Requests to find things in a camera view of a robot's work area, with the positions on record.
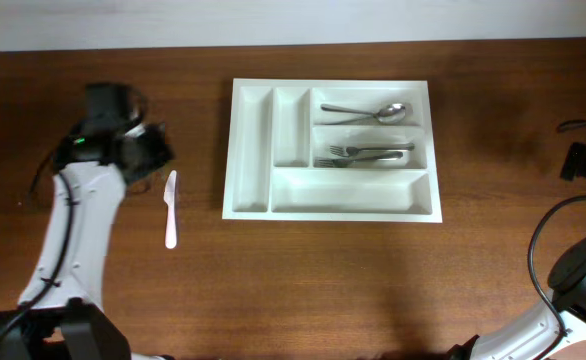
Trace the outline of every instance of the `wooden table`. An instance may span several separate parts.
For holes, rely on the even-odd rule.
[[[234,77],[428,80],[443,224],[223,221]],[[167,124],[181,239],[161,179],[113,226],[104,306],[134,350],[181,359],[355,359],[446,351],[538,301],[526,247],[586,181],[559,179],[586,129],[586,39],[0,53],[0,310],[15,306],[50,209],[24,205],[42,157],[84,115],[83,85],[134,84]],[[50,200],[50,180],[40,191]],[[586,235],[545,230],[540,276]],[[586,343],[556,355],[586,359]]]

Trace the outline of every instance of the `white cutlery tray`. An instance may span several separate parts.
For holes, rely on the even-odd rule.
[[[396,125],[326,112],[407,105]],[[318,168],[329,145],[412,142],[399,160]],[[235,79],[224,219],[442,222],[426,81]]]

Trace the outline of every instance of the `spoon handle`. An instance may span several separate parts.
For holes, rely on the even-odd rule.
[[[344,113],[349,113],[349,114],[362,114],[362,115],[369,115],[369,116],[375,116],[375,115],[377,115],[376,113],[372,113],[370,111],[362,111],[362,110],[349,109],[349,108],[345,108],[345,107],[341,107],[341,106],[335,106],[335,105],[329,105],[329,104],[322,104],[322,106],[320,106],[320,107],[324,111],[344,112]]]

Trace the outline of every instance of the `fork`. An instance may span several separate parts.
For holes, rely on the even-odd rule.
[[[359,154],[361,151],[413,151],[415,145],[413,143],[401,144],[397,146],[386,146],[386,147],[367,147],[358,148],[355,146],[329,146],[331,154],[341,157],[352,157]]]
[[[391,152],[384,155],[365,157],[360,159],[327,159],[327,158],[316,158],[316,167],[334,167],[334,168],[345,168],[357,161],[376,161],[376,160],[397,160],[401,159],[404,154],[399,151]]]

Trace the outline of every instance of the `metal spoon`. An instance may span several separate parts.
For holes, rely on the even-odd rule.
[[[402,119],[404,119],[406,117],[406,106],[404,106],[403,104],[399,104],[399,103],[398,104],[389,104],[389,105],[381,108],[376,113],[371,112],[371,111],[349,109],[349,108],[344,108],[341,106],[335,106],[335,105],[329,105],[329,104],[322,104],[321,108],[324,111],[368,115],[370,117],[374,117],[377,121],[379,121],[381,124],[384,124],[384,125],[396,124],[396,123],[402,121]],[[363,118],[344,120],[344,121],[330,123],[330,125],[345,124],[345,123],[349,123],[352,121],[358,121],[358,120],[362,120],[362,119]]]

